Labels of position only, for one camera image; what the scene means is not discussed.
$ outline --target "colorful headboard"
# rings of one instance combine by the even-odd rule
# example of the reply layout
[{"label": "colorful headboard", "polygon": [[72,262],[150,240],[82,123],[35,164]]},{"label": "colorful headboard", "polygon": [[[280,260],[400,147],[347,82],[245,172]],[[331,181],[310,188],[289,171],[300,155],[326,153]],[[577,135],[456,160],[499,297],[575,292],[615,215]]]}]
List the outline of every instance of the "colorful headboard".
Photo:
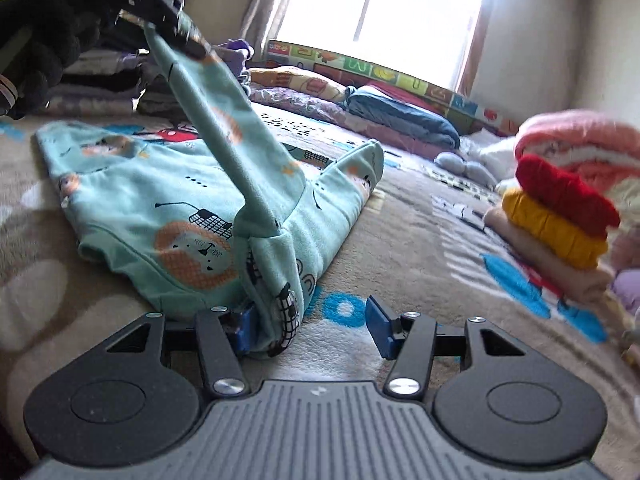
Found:
[{"label": "colorful headboard", "polygon": [[420,96],[429,108],[446,117],[461,135],[472,134],[482,128],[509,137],[517,133],[519,124],[489,108],[446,88],[423,81],[384,66],[344,56],[336,52],[317,50],[308,46],[270,40],[266,65],[298,66],[327,76],[345,86],[363,86],[370,80],[391,84]]}]

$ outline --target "triangular cutout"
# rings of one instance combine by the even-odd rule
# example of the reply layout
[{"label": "triangular cutout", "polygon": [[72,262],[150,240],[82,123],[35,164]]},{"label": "triangular cutout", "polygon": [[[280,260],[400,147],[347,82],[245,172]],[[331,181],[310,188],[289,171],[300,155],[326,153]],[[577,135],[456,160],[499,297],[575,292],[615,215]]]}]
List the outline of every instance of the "triangular cutout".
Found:
[{"label": "triangular cutout", "polygon": [[149,338],[151,325],[146,323],[139,326],[129,335],[124,336],[119,341],[111,345],[107,352],[109,353],[125,353],[125,354],[141,354],[145,351],[146,340]]},{"label": "triangular cutout", "polygon": [[492,330],[481,330],[482,343],[487,355],[492,356],[523,356],[524,352],[501,338]]}]

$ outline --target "window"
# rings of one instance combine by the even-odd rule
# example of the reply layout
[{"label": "window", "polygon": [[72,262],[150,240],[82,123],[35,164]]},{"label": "window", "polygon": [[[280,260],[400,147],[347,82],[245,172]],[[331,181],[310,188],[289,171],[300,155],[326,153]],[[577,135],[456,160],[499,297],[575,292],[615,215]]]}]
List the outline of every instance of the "window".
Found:
[{"label": "window", "polygon": [[278,38],[453,89],[482,0],[290,0]]}]

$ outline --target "curtain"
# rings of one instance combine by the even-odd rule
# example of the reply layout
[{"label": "curtain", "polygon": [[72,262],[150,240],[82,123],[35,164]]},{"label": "curtain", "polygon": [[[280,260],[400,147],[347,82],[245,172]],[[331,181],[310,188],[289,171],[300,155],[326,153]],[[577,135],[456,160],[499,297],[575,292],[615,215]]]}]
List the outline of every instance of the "curtain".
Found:
[{"label": "curtain", "polygon": [[255,49],[254,60],[263,60],[267,41],[278,34],[289,0],[251,0],[240,29],[240,38]]}]

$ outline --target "bed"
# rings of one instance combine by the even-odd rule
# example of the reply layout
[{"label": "bed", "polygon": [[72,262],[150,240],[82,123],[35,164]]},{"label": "bed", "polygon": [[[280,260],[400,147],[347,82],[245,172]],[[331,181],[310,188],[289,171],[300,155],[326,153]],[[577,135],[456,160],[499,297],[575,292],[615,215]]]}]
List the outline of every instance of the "bed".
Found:
[{"label": "bed", "polygon": [[[254,109],[283,142],[326,156],[365,141],[285,110],[259,104]],[[78,256],[33,139],[49,120],[0,124],[0,420],[30,460],[36,455],[22,423],[30,391],[149,309],[124,277]],[[85,122],[121,132],[175,130],[141,116]],[[462,326],[468,317],[483,316],[598,390],[609,421],[595,463],[612,478],[636,480],[640,426],[634,399],[640,380],[620,359],[614,336],[574,307],[554,303],[544,286],[527,279],[509,248],[482,228],[481,215],[497,195],[397,148],[385,146],[385,159],[384,177],[318,281],[293,345],[268,361],[244,360],[254,386],[263,378],[380,382],[390,364],[364,325],[369,294],[396,312],[423,312],[444,324]],[[532,294],[538,291],[538,303],[515,300],[487,262],[524,276]],[[188,373],[193,365],[176,356],[178,369]],[[450,378],[457,366],[453,359],[437,360],[432,385]]]}]

